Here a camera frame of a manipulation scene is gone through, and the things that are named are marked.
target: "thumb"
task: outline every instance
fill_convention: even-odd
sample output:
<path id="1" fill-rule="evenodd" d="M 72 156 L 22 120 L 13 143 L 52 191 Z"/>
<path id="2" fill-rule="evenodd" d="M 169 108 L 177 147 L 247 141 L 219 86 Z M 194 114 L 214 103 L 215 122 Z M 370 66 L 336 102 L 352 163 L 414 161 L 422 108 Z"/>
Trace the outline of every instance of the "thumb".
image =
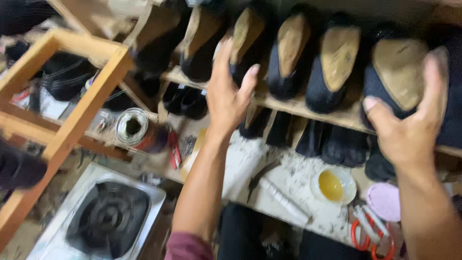
<path id="1" fill-rule="evenodd" d="M 250 99 L 250 96 L 252 95 L 252 92 L 255 89 L 255 86 L 257 85 L 257 75 L 259 70 L 260 65 L 254 64 L 252 67 L 249 68 L 249 70 L 245 74 L 244 79 L 242 80 L 241 89 L 239 89 L 238 93 L 239 97 L 242 100 Z"/>
<path id="2" fill-rule="evenodd" d="M 367 96 L 363 101 L 363 107 L 378 135 L 390 133 L 401 121 L 380 98 Z"/>

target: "wooden shelf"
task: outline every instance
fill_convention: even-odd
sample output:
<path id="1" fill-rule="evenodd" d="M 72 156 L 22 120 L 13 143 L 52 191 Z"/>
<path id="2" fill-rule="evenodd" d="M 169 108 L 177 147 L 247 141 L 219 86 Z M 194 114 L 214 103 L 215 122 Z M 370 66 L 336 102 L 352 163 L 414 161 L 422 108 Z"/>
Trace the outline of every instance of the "wooden shelf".
<path id="1" fill-rule="evenodd" d="M 196 83 L 191 81 L 188 77 L 186 77 L 183 74 L 180 66 L 175 66 L 172 70 L 162 74 L 162 79 L 179 84 L 184 84 L 189 87 L 207 89 L 207 82 Z M 297 96 L 288 101 L 279 101 L 274 99 L 268 93 L 266 83 L 261 81 L 257 86 L 253 102 L 256 102 L 257 105 L 261 105 L 278 111 L 284 111 L 292 115 L 323 121 L 330 124 L 350 128 L 356 131 L 366 132 L 369 134 L 375 134 L 374 131 L 371 131 L 370 129 L 366 128 L 361 121 L 360 100 L 357 100 L 351 106 L 344 110 L 339 110 L 330 114 L 318 114 L 309 110 L 306 107 L 303 96 Z M 437 146 L 436 151 L 462 158 L 462 149 L 459 148 Z"/>

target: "shoe rack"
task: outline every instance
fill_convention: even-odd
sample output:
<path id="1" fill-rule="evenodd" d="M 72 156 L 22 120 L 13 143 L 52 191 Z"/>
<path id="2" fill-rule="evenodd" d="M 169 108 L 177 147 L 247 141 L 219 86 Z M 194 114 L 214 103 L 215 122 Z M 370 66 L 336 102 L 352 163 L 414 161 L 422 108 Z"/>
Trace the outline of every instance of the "shoe rack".
<path id="1" fill-rule="evenodd" d="M 12 96 L 57 51 L 107 60 L 92 87 L 78 102 L 66 121 L 54 124 L 12 104 Z M 48 169 L 39 183 L 28 190 L 16 189 L 0 210 L 0 251 L 8 244 L 43 190 L 74 146 L 130 161 L 127 151 L 103 147 L 85 136 L 89 124 L 116 85 L 133 66 L 129 48 L 108 40 L 65 30 L 49 30 L 4 75 L 0 81 L 0 128 L 13 137 L 22 137 L 46 146 L 42 158 Z"/>

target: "red scissors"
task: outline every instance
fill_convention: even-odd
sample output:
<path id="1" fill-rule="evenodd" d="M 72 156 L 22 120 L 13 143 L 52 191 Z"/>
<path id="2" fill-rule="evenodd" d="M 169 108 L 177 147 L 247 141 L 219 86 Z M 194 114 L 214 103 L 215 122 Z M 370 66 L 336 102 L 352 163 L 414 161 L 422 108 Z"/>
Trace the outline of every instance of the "red scissors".
<path id="1" fill-rule="evenodd" d="M 373 234 L 371 234 L 374 237 L 373 240 L 380 241 L 380 239 L 382 239 L 383 236 L 386 235 L 386 237 L 388 237 L 389 240 L 390 240 L 391 246 L 390 246 L 390 249 L 388 250 L 388 253 L 385 256 L 385 258 L 378 258 L 377 253 L 376 253 L 376 251 L 377 251 L 377 243 L 372 243 L 372 248 L 371 248 L 372 259 L 373 260 L 392 260 L 393 256 L 395 255 L 395 241 L 389 235 L 389 232 L 388 232 L 390 230 L 390 225 L 387 223 L 386 224 L 386 229 L 385 229 L 385 226 L 383 225 L 383 223 L 380 221 L 380 219 L 377 216 L 375 216 L 375 214 L 369 209 L 369 207 L 364 206 L 364 210 L 367 212 L 367 214 L 365 214 L 362 211 L 360 206 L 355 207 L 354 214 L 358 219 L 355 220 L 353 222 L 352 226 L 351 226 L 351 240 L 353 242 L 354 247 L 356 249 L 358 249 L 358 250 L 365 251 L 365 250 L 367 250 L 369 248 L 369 245 L 371 243 L 371 237 L 369 235 L 366 235 L 366 239 L 364 241 L 364 244 L 362 244 L 362 245 L 359 245 L 358 241 L 356 241 L 356 228 L 359 225 L 359 223 L 361 223 L 361 225 L 365 228 L 365 231 L 368 234 L 370 234 L 370 232 L 373 232 L 372 231 L 373 227 L 375 225 L 377 225 L 377 227 L 379 228 L 379 232 L 378 232 L 378 235 L 375 234 L 375 232 Z"/>

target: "black cloth shoe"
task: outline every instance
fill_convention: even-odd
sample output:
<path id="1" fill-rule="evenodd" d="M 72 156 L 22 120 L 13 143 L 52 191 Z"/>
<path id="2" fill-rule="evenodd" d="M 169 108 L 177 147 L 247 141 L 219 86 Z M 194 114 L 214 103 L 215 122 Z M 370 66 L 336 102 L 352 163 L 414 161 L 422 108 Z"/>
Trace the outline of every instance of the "black cloth shoe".
<path id="1" fill-rule="evenodd" d="M 422 100 L 422 62 L 428 49 L 418 40 L 399 38 L 403 33 L 386 33 L 386 29 L 380 32 L 382 38 L 374 45 L 371 62 L 365 68 L 363 95 L 380 98 L 396 117 L 404 119 L 415 113 Z M 363 107 L 361 117 L 363 123 L 373 129 Z"/>
<path id="2" fill-rule="evenodd" d="M 365 173 L 369 179 L 377 182 L 396 177 L 395 167 L 382 155 L 376 136 L 371 137 L 371 155 L 366 162 Z"/>
<path id="3" fill-rule="evenodd" d="M 306 124 L 302 137 L 295 151 L 306 157 L 317 157 L 321 154 L 322 137 L 325 136 L 325 123 L 310 119 Z"/>
<path id="4" fill-rule="evenodd" d="M 264 1 L 250 2 L 234 25 L 234 45 L 230 58 L 230 73 L 240 87 L 249 68 L 260 63 L 273 42 L 274 21 L 272 7 Z"/>
<path id="5" fill-rule="evenodd" d="M 228 29 L 228 15 L 222 1 L 193 9 L 180 56 L 183 73 L 192 81 L 206 82 L 212 76 L 213 55 Z"/>
<path id="6" fill-rule="evenodd" d="M 360 38 L 361 30 L 345 13 L 329 19 L 306 88 L 305 102 L 310 110 L 331 113 L 338 107 L 353 71 Z"/>
<path id="7" fill-rule="evenodd" d="M 186 94 L 188 87 L 171 82 L 162 97 L 165 109 L 174 115 L 182 114 L 181 102 Z"/>
<path id="8" fill-rule="evenodd" d="M 307 74 L 307 44 L 311 37 L 309 22 L 312 13 L 314 11 L 307 5 L 298 4 L 279 28 L 271 49 L 266 78 L 269 92 L 277 99 L 293 98 Z"/>
<path id="9" fill-rule="evenodd" d="M 449 84 L 446 113 L 437 144 L 462 148 L 462 28 L 454 25 L 434 25 L 438 32 L 435 46 L 442 45 L 448 54 Z"/>
<path id="10" fill-rule="evenodd" d="M 239 133 L 242 137 L 247 139 L 255 139 L 263 136 L 263 131 L 268 122 L 269 116 L 271 115 L 271 109 L 264 108 L 256 117 L 255 120 L 250 124 L 248 128 L 245 128 L 245 120 L 239 124 Z"/>
<path id="11" fill-rule="evenodd" d="M 266 136 L 266 144 L 276 147 L 287 146 L 287 130 L 289 129 L 292 115 L 286 112 L 277 111 L 274 121 Z"/>
<path id="12" fill-rule="evenodd" d="M 190 119 L 199 120 L 207 114 L 207 91 L 187 87 L 181 100 L 181 113 Z"/>
<path id="13" fill-rule="evenodd" d="M 368 148 L 367 134 L 335 125 L 322 145 L 321 159 L 328 164 L 357 167 L 366 161 Z"/>
<path id="14" fill-rule="evenodd" d="M 144 46 L 136 55 L 135 63 L 140 69 L 160 76 L 170 63 L 170 56 L 183 40 L 191 11 L 181 15 L 179 24 Z"/>

